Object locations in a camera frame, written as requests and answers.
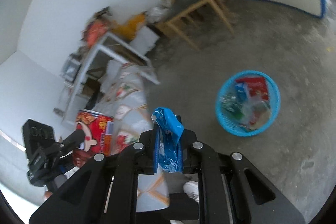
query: wooden stick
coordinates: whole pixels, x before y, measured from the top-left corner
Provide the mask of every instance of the wooden stick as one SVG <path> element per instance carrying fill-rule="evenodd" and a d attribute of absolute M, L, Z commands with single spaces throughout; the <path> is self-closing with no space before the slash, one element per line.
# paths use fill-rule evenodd
<path fill-rule="evenodd" d="M 193 47 L 196 50 L 200 50 L 199 47 L 196 46 L 196 44 L 187 37 L 179 28 L 177 28 L 172 22 L 167 22 L 167 25 L 172 28 L 180 37 L 182 37 L 185 41 L 189 43 L 191 47 Z"/>
<path fill-rule="evenodd" d="M 194 25 L 195 27 L 198 27 L 198 25 L 196 24 L 196 22 L 192 19 L 192 17 L 190 15 L 186 15 L 184 16 L 192 25 Z"/>
<path fill-rule="evenodd" d="M 223 20 L 224 24 L 228 27 L 232 35 L 235 35 L 235 31 L 233 30 L 231 23 L 227 20 L 226 16 L 224 15 L 221 8 L 217 5 L 215 0 L 208 0 L 211 7 L 214 9 L 214 11 L 217 13 L 217 15 Z"/>
<path fill-rule="evenodd" d="M 222 8 L 223 12 L 226 13 L 228 16 L 232 16 L 232 13 L 230 12 L 230 10 L 228 9 L 228 7 L 226 7 L 226 5 L 223 3 L 222 0 L 215 0 L 218 5 Z"/>
<path fill-rule="evenodd" d="M 170 19 L 168 22 L 175 21 L 178 18 L 185 17 L 187 14 L 190 14 L 192 11 L 198 9 L 199 7 L 203 6 L 204 4 L 208 3 L 209 0 L 200 0 L 199 2 L 196 2 L 192 5 L 190 5 L 187 9 L 179 13 L 178 15 L 174 16 L 172 19 Z"/>

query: plastic bag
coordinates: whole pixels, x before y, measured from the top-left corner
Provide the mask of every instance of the plastic bag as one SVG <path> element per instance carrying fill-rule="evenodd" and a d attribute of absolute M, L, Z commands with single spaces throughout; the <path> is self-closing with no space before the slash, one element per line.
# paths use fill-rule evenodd
<path fill-rule="evenodd" d="M 157 7 L 153 7 L 146 12 L 146 20 L 150 24 L 161 21 L 168 13 L 171 7 L 171 0 L 161 0 L 161 4 Z"/>
<path fill-rule="evenodd" d="M 182 172 L 182 149 L 179 143 L 184 130 L 169 108 L 154 110 L 152 119 L 159 126 L 160 144 L 158 162 L 169 173 Z"/>

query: white sneaker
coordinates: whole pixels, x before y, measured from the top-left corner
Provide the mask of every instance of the white sneaker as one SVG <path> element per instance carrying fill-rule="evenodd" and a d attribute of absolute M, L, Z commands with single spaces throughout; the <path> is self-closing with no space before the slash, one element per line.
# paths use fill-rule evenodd
<path fill-rule="evenodd" d="M 188 181 L 183 185 L 183 191 L 188 195 L 188 197 L 195 200 L 197 203 L 199 202 L 198 197 L 198 182 Z"/>

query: chair leg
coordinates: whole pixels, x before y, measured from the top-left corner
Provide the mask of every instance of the chair leg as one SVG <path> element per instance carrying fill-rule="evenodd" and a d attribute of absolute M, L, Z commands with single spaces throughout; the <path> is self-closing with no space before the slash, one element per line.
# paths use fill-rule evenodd
<path fill-rule="evenodd" d="M 192 25 L 194 25 L 195 27 L 198 27 L 198 25 L 196 24 L 196 22 L 192 19 L 192 17 L 190 15 L 186 15 L 184 16 Z"/>
<path fill-rule="evenodd" d="M 211 7 L 214 9 L 214 11 L 217 13 L 217 15 L 223 20 L 224 24 L 228 27 L 232 35 L 235 35 L 235 32 L 233 30 L 233 27 L 231 26 L 231 23 L 227 20 L 226 16 L 224 15 L 221 8 L 217 5 L 215 0 L 208 0 Z"/>
<path fill-rule="evenodd" d="M 223 3 L 222 0 L 215 0 L 215 2 L 217 2 L 217 4 L 219 5 L 219 7 L 221 7 L 221 9 L 223 10 L 223 12 L 227 15 L 227 16 L 232 16 L 232 12 L 230 12 L 229 8 L 226 7 L 226 5 Z"/>
<path fill-rule="evenodd" d="M 200 50 L 199 47 L 197 47 L 196 44 L 189 37 L 187 37 L 179 28 L 177 28 L 172 22 L 167 22 L 167 25 L 170 28 L 172 28 L 180 37 L 182 37 L 185 41 L 187 41 L 190 46 L 197 49 L 198 51 Z"/>

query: blue plastic basket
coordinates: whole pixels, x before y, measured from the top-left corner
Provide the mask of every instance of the blue plastic basket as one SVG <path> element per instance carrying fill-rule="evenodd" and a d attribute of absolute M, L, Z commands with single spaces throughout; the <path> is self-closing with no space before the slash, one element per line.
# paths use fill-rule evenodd
<path fill-rule="evenodd" d="M 231 91 L 235 84 L 235 79 L 243 78 L 243 77 L 258 77 L 262 76 L 266 80 L 268 95 L 269 95 L 269 103 L 271 107 L 271 117 L 267 123 L 265 123 L 261 128 L 256 130 L 246 132 L 243 128 L 239 126 L 239 124 L 234 121 L 229 116 L 226 116 L 221 109 L 221 101 L 220 98 Z M 229 80 L 227 80 L 221 89 L 218 92 L 217 100 L 216 100 L 216 116 L 220 125 L 229 133 L 233 135 L 237 135 L 240 137 L 250 137 L 257 135 L 263 131 L 265 131 L 276 119 L 280 110 L 280 92 L 276 85 L 276 83 L 269 77 L 268 75 L 255 71 L 255 70 L 244 70 L 234 76 L 232 76 Z"/>

